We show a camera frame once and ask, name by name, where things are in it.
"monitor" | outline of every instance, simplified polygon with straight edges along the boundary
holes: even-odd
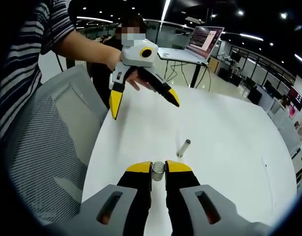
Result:
[[[288,96],[290,97],[291,102],[297,108],[297,110],[302,109],[302,95],[292,86]]]
[[[241,56],[237,52],[232,51],[232,53],[231,53],[231,59],[233,59],[236,62],[240,62]]]
[[[197,26],[185,49],[208,60],[223,30],[223,27]]]

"white desk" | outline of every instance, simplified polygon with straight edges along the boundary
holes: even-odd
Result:
[[[249,221],[272,225],[297,192],[292,160],[265,111],[251,103],[175,86],[181,106],[146,89],[127,86],[118,120],[108,113],[92,152],[83,201],[117,184],[131,164],[167,159],[189,165],[201,184],[234,202]],[[183,158],[177,149],[191,145]],[[145,235],[172,232],[165,180],[153,182]]]

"striped sleeve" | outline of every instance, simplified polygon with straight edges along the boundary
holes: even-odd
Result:
[[[65,0],[55,0],[50,14],[50,24],[46,28],[41,54],[48,53],[53,44],[64,39],[74,30],[74,26],[69,18]]]

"gray mesh chair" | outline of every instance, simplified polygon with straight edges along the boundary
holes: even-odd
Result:
[[[17,115],[5,156],[20,196],[43,224],[79,212],[90,156],[106,114],[80,65],[43,84]]]

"cable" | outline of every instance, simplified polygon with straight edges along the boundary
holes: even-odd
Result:
[[[52,38],[52,47],[54,47],[54,45],[55,45],[55,40],[54,40],[54,34],[53,34],[52,10],[51,10],[51,9],[50,9],[50,14],[49,14],[49,19],[50,19],[50,30],[51,30],[51,38]],[[62,66],[61,66],[61,63],[60,63],[58,54],[55,53],[55,55],[56,55],[56,58],[57,58],[59,67],[60,67],[61,71],[63,72],[63,68],[62,68]]]
[[[207,69],[208,69],[208,74],[209,74],[209,79],[210,79],[208,92],[210,92],[210,88],[211,88],[211,75],[210,75],[210,71],[209,71],[208,67],[207,67]]]
[[[203,73],[203,75],[202,75],[202,77],[201,77],[199,83],[197,84],[196,88],[198,88],[198,86],[200,85],[202,79],[204,78],[204,75],[205,75],[205,73],[206,73],[206,70],[207,70],[207,67],[206,67],[205,72]]]
[[[210,71],[209,71],[209,68],[208,68],[208,67],[206,67],[206,70],[207,70],[207,69],[208,69],[208,74],[209,74],[209,79],[210,79],[210,81],[209,81],[209,89],[208,89],[208,92],[210,92],[210,89],[211,89],[211,74],[210,74]],[[202,77],[201,77],[199,83],[197,84],[196,88],[198,88],[198,86],[200,85],[202,79],[204,78],[204,75],[205,75],[205,73],[206,73],[206,70],[205,70],[204,74],[202,75]]]
[[[176,67],[176,66],[181,66],[181,65],[186,65],[186,64],[188,64],[188,63],[181,63],[181,64],[179,64],[179,65],[176,65],[176,61],[174,61],[174,65],[170,65],[170,68],[171,68],[171,70],[172,70],[172,73],[171,73],[170,76],[167,78],[166,82],[171,81],[172,79],[174,79],[174,78],[177,76],[177,72],[176,72],[176,70],[175,70],[175,67]]]
[[[170,68],[171,68],[171,70],[172,70],[172,73],[169,75],[169,77],[167,77],[167,80],[166,80],[167,82],[170,81],[170,77],[172,76],[172,74],[173,74],[174,72],[176,73],[176,71],[175,71],[175,66],[176,66],[176,61],[174,61],[174,66],[170,65]]]
[[[167,72],[167,67],[168,67],[168,65],[169,65],[169,61],[167,60],[167,61],[166,61],[165,73],[164,73],[164,80],[165,80],[165,77],[166,77],[166,72]]]
[[[184,80],[185,80],[187,86],[189,87],[189,84],[188,84],[187,79],[185,77],[184,71],[182,70],[182,64],[181,64],[181,72],[182,72],[182,75],[184,76]]]

